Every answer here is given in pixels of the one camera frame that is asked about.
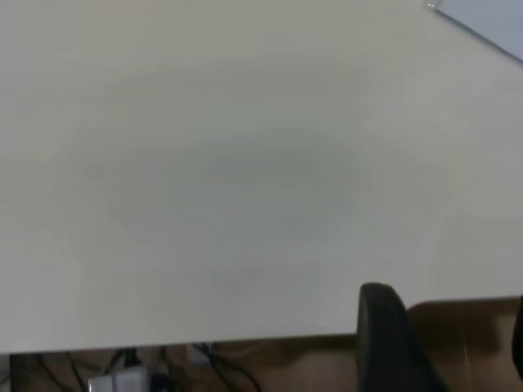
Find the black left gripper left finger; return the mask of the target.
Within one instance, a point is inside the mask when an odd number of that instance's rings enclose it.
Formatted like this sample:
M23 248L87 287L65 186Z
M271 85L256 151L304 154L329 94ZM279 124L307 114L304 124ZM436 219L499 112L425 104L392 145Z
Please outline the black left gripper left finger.
M446 391L393 287L360 287L356 330L358 391Z

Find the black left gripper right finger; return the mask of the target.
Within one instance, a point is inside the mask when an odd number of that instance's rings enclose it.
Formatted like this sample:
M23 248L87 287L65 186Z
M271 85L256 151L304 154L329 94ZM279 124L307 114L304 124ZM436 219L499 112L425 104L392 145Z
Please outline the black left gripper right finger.
M516 368L523 368L523 298L520 299L512 334L512 361Z

